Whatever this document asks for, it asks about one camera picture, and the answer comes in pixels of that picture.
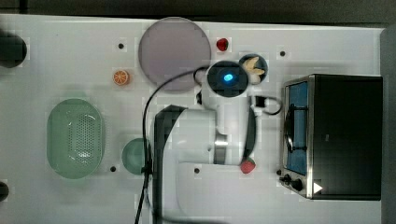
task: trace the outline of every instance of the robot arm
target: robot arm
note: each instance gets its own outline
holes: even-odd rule
[[[240,164],[247,154],[251,123],[247,88],[248,75],[239,64],[215,63],[203,83],[205,110],[170,105],[157,114],[150,141],[155,151],[153,207],[157,214],[187,217],[177,200],[179,163]],[[154,223],[163,221],[154,216]]]

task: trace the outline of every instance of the green basket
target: green basket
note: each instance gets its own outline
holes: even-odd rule
[[[69,99],[56,105],[47,135],[47,159],[58,175],[80,179],[99,166],[105,151],[104,123],[90,103]]]

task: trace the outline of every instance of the black toaster oven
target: black toaster oven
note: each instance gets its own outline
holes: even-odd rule
[[[380,200],[382,77],[311,75],[284,93],[282,185],[314,200]]]

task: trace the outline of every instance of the orange slice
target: orange slice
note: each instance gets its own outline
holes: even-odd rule
[[[120,70],[114,73],[113,80],[117,85],[123,86],[129,83],[130,76],[126,71]]]

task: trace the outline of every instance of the oven control knob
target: oven control knob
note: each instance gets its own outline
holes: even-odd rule
[[[290,182],[291,186],[296,189],[297,191],[300,191],[303,189],[303,182],[301,181],[301,179],[296,179]]]
[[[279,180],[285,183],[285,185],[289,185],[291,181],[291,177],[290,175],[284,175],[283,177],[280,177]]]

